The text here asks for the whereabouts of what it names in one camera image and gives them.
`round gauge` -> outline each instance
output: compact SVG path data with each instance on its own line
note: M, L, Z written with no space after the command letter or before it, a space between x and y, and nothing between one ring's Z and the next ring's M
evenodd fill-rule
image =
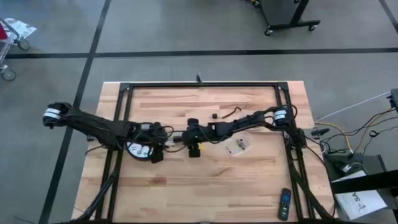
M150 160L150 155L152 154L152 148L148 146L141 146L137 143L127 142L128 148L127 152L133 158L140 160L140 161L148 161Z

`cart wheel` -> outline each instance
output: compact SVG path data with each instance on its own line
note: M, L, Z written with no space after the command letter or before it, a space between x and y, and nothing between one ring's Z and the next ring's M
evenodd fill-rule
M30 49L30 43L25 38L21 38L20 40L18 40L17 45L18 45L18 48L21 50L27 51Z
M264 34L269 37L273 32L273 30L266 30Z
M1 72L1 78L5 81L13 81L17 74L10 68L6 68Z
M317 25L310 25L310 26L308 27L308 30L309 30L309 31L314 31L315 28L317 28Z

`wooden table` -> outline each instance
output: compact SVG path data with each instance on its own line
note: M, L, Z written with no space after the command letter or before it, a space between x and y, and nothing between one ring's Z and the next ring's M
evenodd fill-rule
M298 108L297 126L312 128L313 118L303 82L288 84L292 103ZM119 83L104 83L98 116L113 119L118 90ZM129 120L159 121L184 130L188 118L198 118L200 124L205 125L214 121L213 113L228 114L239 106L242 112L224 120L232 121L275 106L276 102L274 91L269 87L135 88L131 105ZM201 158L189 158L186 150L165 153L164 161L157 164L137 161L124 152L113 221L278 222L281 190L291 189L282 135L266 128L252 129L248 135L249 148L236 156L230 156L223 143L205 143ZM91 142L89 148L97 145ZM316 144L309 142L308 145L320 155ZM309 150L303 150L303 154L310 188L331 212L333 197L326 170ZM99 191L105 157L105 149L87 155L73 218L81 215ZM303 213L307 217L302 196ZM292 201L289 221L296 220Z

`gray concrete floor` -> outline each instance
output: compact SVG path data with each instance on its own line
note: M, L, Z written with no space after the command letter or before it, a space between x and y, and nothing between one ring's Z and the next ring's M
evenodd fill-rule
M398 17L397 1L386 2ZM29 53L87 53L103 4L3 0L0 15L38 28L29 37ZM314 0L303 18L322 23L314 32L298 28L265 37L262 16L244 1L112 0L97 52L398 47L398 34L377 0ZM185 81L200 72L203 80L304 80L318 119L397 87L397 61L395 53L96 58L81 108L95 111L106 81ZM17 78L0 80L0 223L23 223L16 217L37 223L64 134L44 128L42 114L48 103L73 102L86 59L6 62ZM380 98L324 121L355 129L387 107ZM397 130L383 134L367 151L381 154L389 170L398 169L396 137ZM85 137L74 132L51 222L70 218L86 147ZM392 222L381 217L369 222Z

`remote control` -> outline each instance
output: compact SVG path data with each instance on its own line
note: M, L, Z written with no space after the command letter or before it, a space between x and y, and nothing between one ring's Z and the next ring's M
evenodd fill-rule
M292 191L289 189L282 189L280 195L278 218L282 221L286 221L289 217L289 206L290 198L292 197Z

